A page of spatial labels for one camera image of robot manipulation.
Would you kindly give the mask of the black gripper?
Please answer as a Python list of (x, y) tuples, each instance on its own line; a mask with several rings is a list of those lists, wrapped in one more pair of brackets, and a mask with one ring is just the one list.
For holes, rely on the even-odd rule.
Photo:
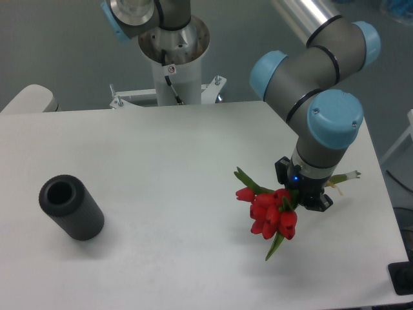
[(325, 194), (324, 187), (336, 166), (315, 168), (310, 166), (289, 165), (288, 157), (283, 156), (275, 162), (277, 180), (288, 190), (297, 190), (304, 207), (310, 211), (325, 212), (333, 205), (332, 199)]

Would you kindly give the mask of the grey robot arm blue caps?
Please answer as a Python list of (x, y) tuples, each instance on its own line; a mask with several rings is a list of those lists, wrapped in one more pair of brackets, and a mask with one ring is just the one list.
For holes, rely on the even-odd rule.
[[(265, 54), (249, 83), (298, 136), (292, 156), (275, 164), (278, 182), (297, 191), (298, 204), (323, 212), (332, 205), (325, 187), (363, 122), (358, 99), (336, 85), (375, 61), (381, 40), (372, 25), (350, 23), (324, 1), (274, 1), (274, 7), (306, 49), (296, 58)], [(159, 105), (205, 99), (200, 60), (210, 34), (189, 1), (103, 1), (101, 8), (116, 37), (137, 39), (151, 61)]]

